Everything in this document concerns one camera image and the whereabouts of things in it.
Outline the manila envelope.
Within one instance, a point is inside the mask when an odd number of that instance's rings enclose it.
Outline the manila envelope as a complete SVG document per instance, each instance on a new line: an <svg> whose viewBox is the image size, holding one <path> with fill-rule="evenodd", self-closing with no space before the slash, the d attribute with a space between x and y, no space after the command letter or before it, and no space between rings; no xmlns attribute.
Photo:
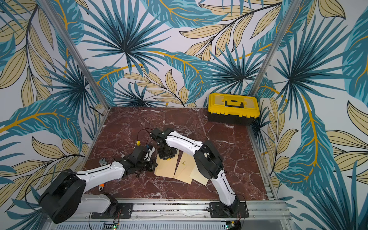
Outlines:
<svg viewBox="0 0 368 230"><path fill-rule="evenodd" d="M198 170L198 168L195 166L190 174L190 178L192 178L193 180L195 180L196 182L199 182L200 184L206 186L208 183L208 179L206 177L204 177L200 171Z"/></svg>
<svg viewBox="0 0 368 230"><path fill-rule="evenodd" d="M168 160L162 160L157 156L157 167L155 167L154 174L160 177L174 178L177 160L178 154Z"/></svg>
<svg viewBox="0 0 368 230"><path fill-rule="evenodd" d="M194 167L195 167L194 157L183 152L182 157L179 161L179 165L175 171L174 179L182 181L187 184L191 184L192 178L190 177L190 175Z"/></svg>

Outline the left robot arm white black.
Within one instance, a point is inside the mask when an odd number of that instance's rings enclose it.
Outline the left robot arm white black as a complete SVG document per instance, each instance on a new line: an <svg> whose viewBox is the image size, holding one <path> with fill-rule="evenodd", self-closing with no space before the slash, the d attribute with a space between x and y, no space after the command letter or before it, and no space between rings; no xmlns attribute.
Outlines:
<svg viewBox="0 0 368 230"><path fill-rule="evenodd" d="M152 145L136 146L130 155L105 166L79 172L62 171L43 192L38 203L55 224L74 214L99 213L115 217L120 211L118 201L112 195L91 195L87 191L141 171L153 172L157 166L151 159L154 152Z"/></svg>

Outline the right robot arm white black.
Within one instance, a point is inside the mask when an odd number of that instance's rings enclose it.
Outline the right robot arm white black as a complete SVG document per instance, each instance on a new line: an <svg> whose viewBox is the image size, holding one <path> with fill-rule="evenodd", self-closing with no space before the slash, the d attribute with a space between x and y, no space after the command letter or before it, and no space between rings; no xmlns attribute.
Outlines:
<svg viewBox="0 0 368 230"><path fill-rule="evenodd" d="M171 128L165 131L156 128L150 132L150 137L158 145L157 152L161 160L174 158L178 151L194 157L199 173L212 182L219 196L219 202L210 203L213 218L249 217L246 203L241 202L226 178L223 158L212 141L195 141Z"/></svg>

